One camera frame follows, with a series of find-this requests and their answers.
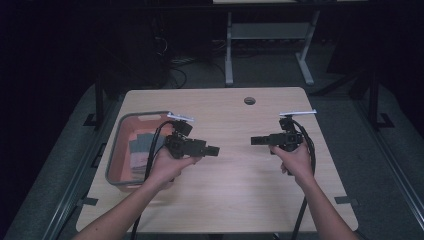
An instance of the forearm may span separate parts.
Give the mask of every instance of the forearm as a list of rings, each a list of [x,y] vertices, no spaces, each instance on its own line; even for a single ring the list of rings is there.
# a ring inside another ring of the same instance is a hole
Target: forearm
[[[160,189],[161,186],[154,181],[146,181],[122,202],[85,227],[75,239],[122,239]]]
[[[357,239],[315,180],[302,187],[321,239]]]

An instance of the hand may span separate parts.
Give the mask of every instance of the hand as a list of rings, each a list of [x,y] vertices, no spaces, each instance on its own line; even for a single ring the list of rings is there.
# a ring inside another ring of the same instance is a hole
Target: hand
[[[289,170],[294,176],[296,182],[302,187],[309,180],[314,179],[311,167],[311,156],[309,155],[308,147],[305,139],[292,152],[284,151],[278,146],[269,146],[269,149],[275,153],[283,161],[281,170],[286,173]]]
[[[196,164],[201,157],[187,157],[175,159],[166,147],[159,150],[149,175],[149,179],[166,185],[172,179],[181,175],[181,171],[192,164]]]

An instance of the person's left hand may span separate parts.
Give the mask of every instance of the person's left hand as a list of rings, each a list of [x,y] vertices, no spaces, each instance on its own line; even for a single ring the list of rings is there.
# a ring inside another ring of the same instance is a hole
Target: person's left hand
[[[181,171],[192,164],[196,164],[201,157],[187,157],[175,159],[166,147],[159,150],[153,163],[149,178],[165,185],[181,175]]]

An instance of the person's right hand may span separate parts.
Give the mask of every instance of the person's right hand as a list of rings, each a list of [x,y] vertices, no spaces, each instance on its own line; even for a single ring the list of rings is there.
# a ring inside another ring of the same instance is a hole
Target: person's right hand
[[[269,149],[283,161],[281,170],[286,173],[287,170],[295,177],[297,184],[303,187],[310,180],[314,180],[314,174],[311,167],[311,156],[305,139],[292,152],[284,151],[278,146],[269,146]]]

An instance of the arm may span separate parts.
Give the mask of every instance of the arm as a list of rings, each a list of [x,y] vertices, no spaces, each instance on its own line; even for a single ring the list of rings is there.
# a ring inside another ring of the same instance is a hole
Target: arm
[[[282,172],[285,173],[289,170],[305,193],[320,238],[327,240],[358,239],[315,180],[305,140],[293,152],[286,152],[277,146],[269,148],[283,160]]]
[[[122,239],[149,202],[169,181],[200,158],[174,159],[166,148],[159,151],[149,178],[114,208],[86,226],[74,239]]]

